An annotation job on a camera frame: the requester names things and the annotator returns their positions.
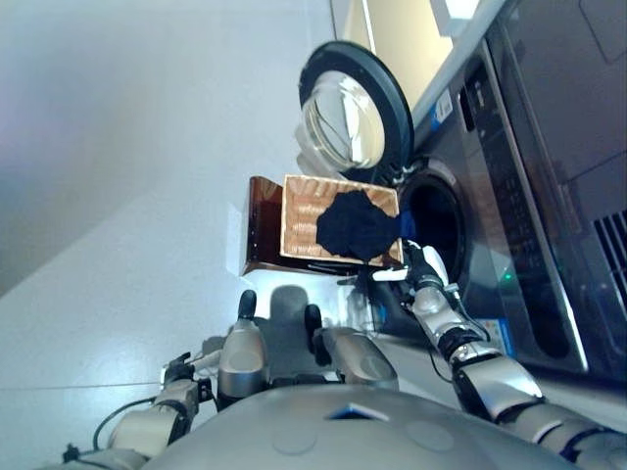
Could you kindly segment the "robot right hand black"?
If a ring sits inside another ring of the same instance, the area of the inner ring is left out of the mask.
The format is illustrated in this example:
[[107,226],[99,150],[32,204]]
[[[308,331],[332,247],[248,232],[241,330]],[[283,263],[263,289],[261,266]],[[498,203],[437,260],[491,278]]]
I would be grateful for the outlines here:
[[407,263],[400,268],[374,271],[371,274],[373,281],[407,281],[412,286],[432,282],[437,287],[442,288],[450,284],[446,266],[439,253],[432,246],[420,246],[409,239],[403,239],[402,243]]

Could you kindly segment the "robot left hand black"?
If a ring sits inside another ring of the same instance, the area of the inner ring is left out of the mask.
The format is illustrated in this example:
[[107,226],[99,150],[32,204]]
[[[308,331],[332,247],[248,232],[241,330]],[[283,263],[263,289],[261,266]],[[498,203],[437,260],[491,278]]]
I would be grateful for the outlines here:
[[217,376],[221,350],[210,353],[185,352],[163,366],[160,383],[166,385],[178,380],[205,380]]

